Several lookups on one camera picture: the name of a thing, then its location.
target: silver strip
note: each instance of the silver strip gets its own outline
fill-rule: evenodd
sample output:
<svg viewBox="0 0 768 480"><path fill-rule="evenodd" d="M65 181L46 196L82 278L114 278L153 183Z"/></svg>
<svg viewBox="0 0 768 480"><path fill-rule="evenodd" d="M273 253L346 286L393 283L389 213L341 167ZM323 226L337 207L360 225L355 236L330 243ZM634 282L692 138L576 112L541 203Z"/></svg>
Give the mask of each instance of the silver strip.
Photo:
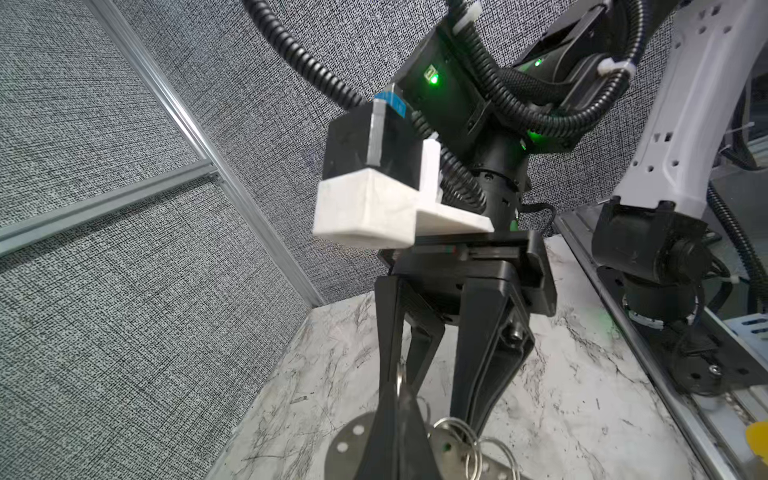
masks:
<svg viewBox="0 0 768 480"><path fill-rule="evenodd" d="M243 184L227 165L214 144L197 124L181 96L174 90L165 74L154 61L147 48L125 20L118 8L110 0L83 0L91 10L109 38L118 47L131 64L152 95L174 121L181 134L187 139L197 156L204 161L211 161L219 171L224 193L240 212L250 229L259 239L272 261L288 279L294 289L311 306L325 304L325 300L315 289L310 279L293 258L290 251L278 237L261 209L253 201Z"/></svg>
<svg viewBox="0 0 768 480"><path fill-rule="evenodd" d="M0 256L135 204L147 197L186 184L196 178L215 173L216 168L210 162L197 162L0 228Z"/></svg>
<svg viewBox="0 0 768 480"><path fill-rule="evenodd" d="M640 362L640 365L650 377L651 382L656 387L656 391L659 393L662 401L664 401L664 405L667 406L667 410L669 410L677 426L680 427L707 474L714 480L738 480L739 477L730 467L723 453L715 446L707 434L707 427L699 416L690 410L686 399L675 391L643 338L624 315L624 309L614 302L613 297L603 286L598 277L596 266L592 259L585 254L583 248L580 248L583 246L579 243L571 228L561 219L560 215L554 219L554 224L571 248L571 251L573 251L576 260L578 260L584 273L587 274L587 278L592 282L592 286L597 290L603 303L611 311L611 316L624 334L624 338L627 340L630 348L632 348L632 353L634 353L637 361Z"/></svg>

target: gray textured wall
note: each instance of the gray textured wall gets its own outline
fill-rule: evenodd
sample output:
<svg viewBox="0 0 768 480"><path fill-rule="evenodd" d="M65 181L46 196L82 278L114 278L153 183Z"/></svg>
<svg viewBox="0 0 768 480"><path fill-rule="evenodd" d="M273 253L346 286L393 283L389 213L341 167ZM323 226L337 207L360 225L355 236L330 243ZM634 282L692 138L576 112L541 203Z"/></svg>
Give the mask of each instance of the gray textured wall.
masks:
<svg viewBox="0 0 768 480"><path fill-rule="evenodd" d="M197 160L77 0L0 62L0 225ZM209 181L0 258L0 478L203 478L306 312Z"/></svg>
<svg viewBox="0 0 768 480"><path fill-rule="evenodd" d="M171 83L329 301L372 288L371 252L312 237L326 126L341 113L260 37L239 0L118 0ZM271 2L314 55L369 98L444 14L439 0ZM479 27L500 63L512 61L570 2L483 2ZM609 194L629 163L666 59L669 30L651 42L632 89L572 154L531 161L526 201L560 209ZM536 227L533 217L523 226Z"/></svg>

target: blue label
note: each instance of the blue label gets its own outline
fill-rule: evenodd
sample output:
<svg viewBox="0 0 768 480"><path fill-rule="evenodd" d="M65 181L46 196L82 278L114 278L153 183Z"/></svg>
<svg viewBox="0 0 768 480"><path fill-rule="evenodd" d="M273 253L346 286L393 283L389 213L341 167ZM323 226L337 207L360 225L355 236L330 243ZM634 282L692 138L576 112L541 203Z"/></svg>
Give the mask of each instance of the blue label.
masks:
<svg viewBox="0 0 768 480"><path fill-rule="evenodd" d="M402 101L394 91L380 91L373 95L373 97L384 100L390 107L394 108L401 117L406 117L406 103Z"/></svg>

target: black corrugated tube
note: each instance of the black corrugated tube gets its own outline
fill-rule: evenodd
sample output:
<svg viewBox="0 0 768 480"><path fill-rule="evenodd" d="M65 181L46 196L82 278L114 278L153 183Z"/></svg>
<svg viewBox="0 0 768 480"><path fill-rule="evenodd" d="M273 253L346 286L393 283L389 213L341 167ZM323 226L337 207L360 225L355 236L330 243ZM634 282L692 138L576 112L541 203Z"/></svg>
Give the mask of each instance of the black corrugated tube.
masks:
<svg viewBox="0 0 768 480"><path fill-rule="evenodd" d="M454 22L466 12L467 7L463 0L445 0L445 3ZM645 51L646 31L650 20L645 0L629 0L627 2L627 16L630 33L627 38L624 60L638 65ZM485 49L473 24L464 27L456 36L466 49L469 61L480 78L485 93L500 112L520 130L531 130L553 137L567 137L572 134L584 133L593 128L629 86L629 73L625 70L616 71L611 74L605 86L600 90L597 99L583 110L561 117L542 114L528 108L506 88L498 75L496 62Z"/></svg>
<svg viewBox="0 0 768 480"><path fill-rule="evenodd" d="M258 0L243 0L246 12L256 24L261 35L272 46L277 54L285 60L299 75L314 88L338 104L344 110L350 110L365 102L365 99L349 85L336 77L325 65L317 61L299 42L283 27L280 20L266 2ZM424 135L422 130L429 129ZM423 138L432 134L432 129L421 118L416 130ZM443 173L443 190L450 194L447 199L454 200L456 207L481 214L485 211L485 195L478 181L467 168L445 147L440 151L440 170Z"/></svg>
<svg viewBox="0 0 768 480"><path fill-rule="evenodd" d="M766 269L760 258L755 252L755 248L750 242L750 238L741 227L741 224L730 211L723 198L717 193L712 182L707 186L707 204L709 204L715 217L725 229L725 233L736 247L741 263L746 268L747 275L750 276L750 286L754 288L755 294L763 301L763 308L768 305L768 276Z"/></svg>

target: marble tabletop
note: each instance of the marble tabletop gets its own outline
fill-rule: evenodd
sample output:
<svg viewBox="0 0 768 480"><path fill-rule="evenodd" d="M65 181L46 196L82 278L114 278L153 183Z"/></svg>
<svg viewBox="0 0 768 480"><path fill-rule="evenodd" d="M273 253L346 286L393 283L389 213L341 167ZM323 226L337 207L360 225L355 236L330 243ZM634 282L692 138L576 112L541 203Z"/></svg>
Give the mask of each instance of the marble tabletop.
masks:
<svg viewBox="0 0 768 480"><path fill-rule="evenodd" d="M706 478L568 245L546 245L557 314L531 316L535 351L483 435L507 443L533 480ZM209 479L323 478L333 436L376 409L375 310L367 293L308 315ZM448 415L456 333L446 328L419 392L432 421Z"/></svg>

